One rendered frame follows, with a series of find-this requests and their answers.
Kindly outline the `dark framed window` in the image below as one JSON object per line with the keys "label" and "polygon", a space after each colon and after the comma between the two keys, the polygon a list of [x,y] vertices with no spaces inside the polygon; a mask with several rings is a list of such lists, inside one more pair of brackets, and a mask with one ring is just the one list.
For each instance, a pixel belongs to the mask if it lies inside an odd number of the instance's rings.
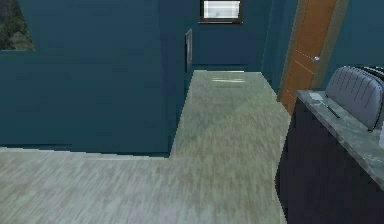
{"label": "dark framed window", "polygon": [[200,0],[202,24],[241,24],[242,0]]}

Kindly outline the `framed landscape picture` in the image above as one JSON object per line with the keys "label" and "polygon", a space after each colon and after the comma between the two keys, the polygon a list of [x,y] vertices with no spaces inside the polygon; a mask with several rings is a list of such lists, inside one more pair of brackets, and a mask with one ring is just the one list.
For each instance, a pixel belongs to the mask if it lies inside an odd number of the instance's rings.
{"label": "framed landscape picture", "polygon": [[18,0],[0,0],[0,51],[34,51]]}

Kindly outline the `grey framed wall picture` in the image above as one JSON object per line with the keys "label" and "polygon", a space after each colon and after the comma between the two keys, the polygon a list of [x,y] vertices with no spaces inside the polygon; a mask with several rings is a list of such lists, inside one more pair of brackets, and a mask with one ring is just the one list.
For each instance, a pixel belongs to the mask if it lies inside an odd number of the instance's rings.
{"label": "grey framed wall picture", "polygon": [[192,44],[193,44],[193,32],[192,29],[189,29],[185,34],[185,72],[188,72],[192,64]]}

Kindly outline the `black thin pen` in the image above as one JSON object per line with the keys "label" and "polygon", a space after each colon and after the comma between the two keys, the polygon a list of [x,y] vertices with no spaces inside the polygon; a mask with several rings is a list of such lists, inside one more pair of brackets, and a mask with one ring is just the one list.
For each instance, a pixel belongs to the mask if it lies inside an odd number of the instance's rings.
{"label": "black thin pen", "polygon": [[325,105],[325,107],[336,117],[340,118],[340,116],[328,105]]}

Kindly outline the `dark counter with marble top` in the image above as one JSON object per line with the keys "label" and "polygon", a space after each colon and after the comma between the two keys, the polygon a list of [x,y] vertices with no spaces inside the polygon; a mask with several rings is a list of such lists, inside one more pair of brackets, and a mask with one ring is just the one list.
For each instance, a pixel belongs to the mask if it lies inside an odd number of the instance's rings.
{"label": "dark counter with marble top", "polygon": [[297,94],[275,176],[287,224],[384,224],[384,189]]}

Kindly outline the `grey ribbed toaster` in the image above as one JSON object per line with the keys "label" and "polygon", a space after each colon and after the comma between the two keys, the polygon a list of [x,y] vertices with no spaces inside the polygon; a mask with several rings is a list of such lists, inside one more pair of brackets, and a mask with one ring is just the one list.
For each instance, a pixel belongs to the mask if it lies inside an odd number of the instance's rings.
{"label": "grey ribbed toaster", "polygon": [[325,95],[360,121],[369,131],[384,123],[384,68],[342,66],[330,78]]}

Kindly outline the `orange wooden room door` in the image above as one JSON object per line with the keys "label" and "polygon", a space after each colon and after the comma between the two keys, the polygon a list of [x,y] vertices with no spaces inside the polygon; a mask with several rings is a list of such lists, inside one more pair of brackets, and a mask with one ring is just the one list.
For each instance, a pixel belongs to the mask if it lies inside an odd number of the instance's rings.
{"label": "orange wooden room door", "polygon": [[[349,0],[298,0],[278,101],[289,115],[298,90],[318,90],[340,32]],[[320,61],[312,63],[318,56]]]}

